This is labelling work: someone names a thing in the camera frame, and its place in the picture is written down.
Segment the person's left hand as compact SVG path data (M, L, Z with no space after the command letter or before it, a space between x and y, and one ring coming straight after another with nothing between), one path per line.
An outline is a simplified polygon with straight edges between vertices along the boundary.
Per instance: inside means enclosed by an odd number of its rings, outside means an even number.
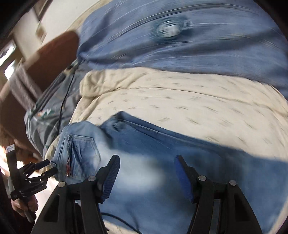
M22 217L25 217L25 213L29 210L32 212L36 212L38 210L38 201L35 197L35 195L31 196L28 198L28 202L24 203L22 200L17 199L17 200L11 200L11 205L14 211L16 211L19 215Z

